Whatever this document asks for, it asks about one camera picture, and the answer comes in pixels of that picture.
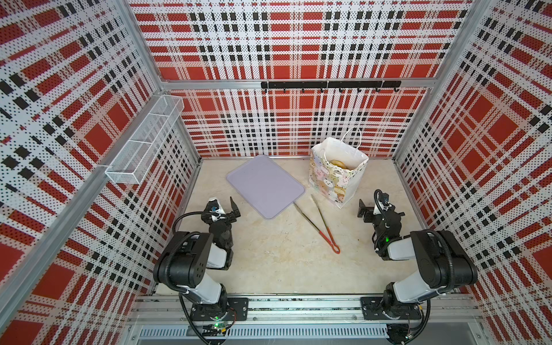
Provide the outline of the grey lilac tray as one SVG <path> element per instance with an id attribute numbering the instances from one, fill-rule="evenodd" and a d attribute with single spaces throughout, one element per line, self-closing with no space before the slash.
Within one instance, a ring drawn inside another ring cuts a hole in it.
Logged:
<path id="1" fill-rule="evenodd" d="M 306 191 L 274 160 L 258 155 L 227 174 L 227 181 L 264 219 L 273 219 Z"/>

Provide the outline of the ring doughnut bread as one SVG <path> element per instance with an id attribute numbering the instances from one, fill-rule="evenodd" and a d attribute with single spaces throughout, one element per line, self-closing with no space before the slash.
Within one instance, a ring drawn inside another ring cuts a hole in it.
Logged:
<path id="1" fill-rule="evenodd" d="M 342 161 L 340 161 L 340 160 L 331 160 L 331 161 L 330 161 L 330 164 L 332 164 L 332 165 L 334 165 L 334 166 L 336 166 L 336 167 L 339 167 L 339 168 L 341 168 L 341 169 L 345 169 L 345 170 L 348 169 L 348 167 L 347 167 Z"/>

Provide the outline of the cartoon animal paper bag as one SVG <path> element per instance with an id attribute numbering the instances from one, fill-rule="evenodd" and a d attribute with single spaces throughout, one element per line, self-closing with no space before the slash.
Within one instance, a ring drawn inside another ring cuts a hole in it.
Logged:
<path id="1" fill-rule="evenodd" d="M 328 137 L 310 149 L 309 182 L 338 208 L 343 208 L 355 195 L 369 161 L 359 143 L 347 142 L 356 133 L 349 129 L 339 139 Z M 342 161 L 348 169 L 330 164 L 331 160 Z"/>

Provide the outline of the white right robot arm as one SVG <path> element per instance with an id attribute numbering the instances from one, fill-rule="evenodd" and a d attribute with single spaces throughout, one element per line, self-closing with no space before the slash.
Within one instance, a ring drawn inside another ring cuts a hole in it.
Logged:
<path id="1" fill-rule="evenodd" d="M 478 280 L 475 264 L 450 231 L 423 229 L 402 236 L 404 215 L 386 195 L 376 196 L 373 206 L 359 201 L 357 216 L 374 228 L 375 254 L 384 261 L 414 260 L 417 265 L 408 277 L 387 284 L 381 296 L 361 299 L 366 320 L 421 320 L 421 304 Z"/>

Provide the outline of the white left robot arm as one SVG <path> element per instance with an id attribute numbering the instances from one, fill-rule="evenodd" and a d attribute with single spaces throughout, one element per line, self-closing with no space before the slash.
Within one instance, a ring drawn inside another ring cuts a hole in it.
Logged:
<path id="1" fill-rule="evenodd" d="M 192 303 L 187 312 L 193 321 L 224 320 L 231 310 L 227 290 L 207 273 L 208 270 L 228 270 L 234 252 L 232 224 L 241 216 L 238 205 L 230 201 L 231 211 L 224 211 L 217 198 L 210 198 L 203 211 L 180 215 L 172 225 L 173 236 L 163 250 L 153 270 L 156 283 L 164 284 Z M 178 231 L 181 220 L 200 216 L 207 232 Z"/>

